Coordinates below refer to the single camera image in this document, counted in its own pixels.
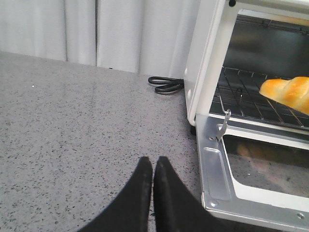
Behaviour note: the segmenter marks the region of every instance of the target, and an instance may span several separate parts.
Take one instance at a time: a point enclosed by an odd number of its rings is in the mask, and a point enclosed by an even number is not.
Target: metal hinge
[[[220,141],[222,139],[223,135],[225,134],[226,129],[227,129],[227,122],[229,121],[230,117],[231,117],[231,110],[228,109],[227,111],[225,111],[225,118],[224,118],[222,127],[217,133],[216,138],[217,138],[218,141]]]

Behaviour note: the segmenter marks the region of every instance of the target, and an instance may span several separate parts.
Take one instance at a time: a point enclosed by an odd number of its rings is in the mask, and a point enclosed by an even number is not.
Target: oven rack
[[[309,35],[309,27],[295,25],[291,23],[279,22],[271,19],[251,17],[247,15],[238,15],[236,22],[242,24],[251,24],[256,26],[262,26],[264,28],[274,28],[279,30],[284,30],[293,33],[300,33],[302,35]]]
[[[270,100],[259,93],[267,79],[279,78],[235,68],[222,67],[211,113],[230,109],[233,117],[309,130],[309,116]]]

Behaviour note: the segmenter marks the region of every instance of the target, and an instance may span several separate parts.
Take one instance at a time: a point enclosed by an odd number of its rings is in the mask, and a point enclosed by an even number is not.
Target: toaster oven
[[[296,76],[309,76],[309,0],[201,1],[184,84],[214,216],[309,231],[309,116],[259,94]]]

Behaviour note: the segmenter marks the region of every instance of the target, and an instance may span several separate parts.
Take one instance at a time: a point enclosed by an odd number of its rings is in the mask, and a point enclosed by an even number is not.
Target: bread
[[[266,80],[261,86],[260,94],[309,115],[309,77]]]

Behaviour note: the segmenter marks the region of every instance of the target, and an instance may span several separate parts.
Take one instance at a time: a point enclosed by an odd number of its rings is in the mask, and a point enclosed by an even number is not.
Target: power cord
[[[152,76],[148,78],[148,82],[154,85],[161,85],[155,87],[154,91],[156,93],[170,93],[184,88],[183,79]]]

